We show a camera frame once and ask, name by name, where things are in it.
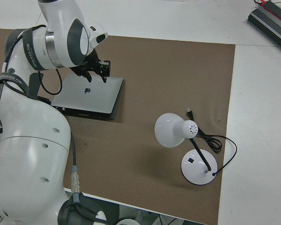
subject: white robotic arm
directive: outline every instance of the white robotic arm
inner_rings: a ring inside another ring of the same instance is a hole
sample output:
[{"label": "white robotic arm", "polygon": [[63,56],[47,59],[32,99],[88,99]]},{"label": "white robotic arm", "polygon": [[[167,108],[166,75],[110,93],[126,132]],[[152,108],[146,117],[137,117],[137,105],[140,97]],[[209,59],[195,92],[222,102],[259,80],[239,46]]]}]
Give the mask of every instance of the white robotic arm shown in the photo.
[{"label": "white robotic arm", "polygon": [[55,108],[30,97],[27,84],[36,71],[63,67],[89,81],[90,67],[107,76],[101,71],[108,72],[109,63],[94,49],[107,33],[98,24],[87,27],[74,0],[38,3],[48,27],[13,33],[0,74],[0,225],[106,224],[104,213],[81,194],[74,200],[66,195],[69,124]]}]

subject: brown paper sheet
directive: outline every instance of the brown paper sheet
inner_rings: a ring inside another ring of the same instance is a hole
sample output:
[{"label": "brown paper sheet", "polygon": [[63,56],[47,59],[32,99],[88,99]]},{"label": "brown paper sheet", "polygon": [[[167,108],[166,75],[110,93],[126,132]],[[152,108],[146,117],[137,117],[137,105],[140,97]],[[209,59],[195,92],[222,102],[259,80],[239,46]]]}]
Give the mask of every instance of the brown paper sheet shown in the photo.
[{"label": "brown paper sheet", "polygon": [[[0,30],[0,71],[9,32]],[[67,117],[76,142],[81,190],[217,224],[222,174],[205,186],[189,183],[180,165],[193,149],[191,143],[185,140],[173,149],[164,148],[155,139],[154,125],[163,113],[187,119],[185,111],[190,107],[205,133],[225,135],[235,46],[108,37],[96,50],[100,59],[111,61],[111,75],[125,81],[115,120]],[[52,91],[59,88],[54,72],[45,72],[44,83]],[[48,97],[42,90],[40,94]],[[222,166],[224,151],[214,154],[204,141],[196,141]],[[71,154],[64,179],[67,188]]]}]

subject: silver laptop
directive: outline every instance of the silver laptop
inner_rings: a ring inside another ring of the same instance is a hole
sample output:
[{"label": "silver laptop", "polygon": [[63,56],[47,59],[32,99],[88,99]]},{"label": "silver laptop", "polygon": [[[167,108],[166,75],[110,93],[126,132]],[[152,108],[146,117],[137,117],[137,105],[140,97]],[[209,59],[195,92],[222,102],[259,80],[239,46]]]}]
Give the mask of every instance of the silver laptop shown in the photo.
[{"label": "silver laptop", "polygon": [[72,116],[98,116],[114,119],[123,83],[121,77],[108,77],[104,83],[99,75],[91,75],[92,82],[76,74],[67,74],[62,91],[52,106],[60,107]]}]

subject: white tabletop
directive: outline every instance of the white tabletop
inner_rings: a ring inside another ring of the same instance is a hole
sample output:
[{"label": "white tabletop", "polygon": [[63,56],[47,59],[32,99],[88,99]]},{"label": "white tabletop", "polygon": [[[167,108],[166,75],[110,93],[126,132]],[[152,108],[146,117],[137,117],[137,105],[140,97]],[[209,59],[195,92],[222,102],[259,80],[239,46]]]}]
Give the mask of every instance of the white tabletop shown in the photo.
[{"label": "white tabletop", "polygon": [[[110,35],[236,44],[227,136],[239,151],[223,171],[218,224],[281,225],[281,50],[246,21],[253,0],[77,2]],[[0,28],[40,15],[37,0],[0,0]],[[232,154],[227,143],[225,160]]]}]

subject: brown table surface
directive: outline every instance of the brown table surface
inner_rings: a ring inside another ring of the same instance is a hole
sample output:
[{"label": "brown table surface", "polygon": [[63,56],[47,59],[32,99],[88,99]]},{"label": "brown table surface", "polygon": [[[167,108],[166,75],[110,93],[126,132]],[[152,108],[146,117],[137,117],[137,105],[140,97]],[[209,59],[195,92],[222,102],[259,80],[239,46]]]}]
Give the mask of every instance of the brown table surface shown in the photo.
[{"label": "brown table surface", "polygon": [[[0,71],[9,32],[0,30]],[[111,76],[125,81],[115,120],[67,117],[76,142],[81,190],[217,224],[222,174],[205,186],[188,182],[180,165],[184,154],[193,149],[191,143],[185,140],[175,148],[164,148],[155,138],[154,125],[163,113],[176,113],[186,120],[190,107],[205,133],[225,135],[235,46],[111,36],[96,50],[100,59],[111,61]],[[63,76],[68,72],[61,70]],[[57,75],[44,74],[48,89],[58,90]],[[42,90],[39,94],[48,97]],[[222,166],[224,151],[214,154],[203,140],[196,141]],[[71,165],[70,151],[67,188]]]}]

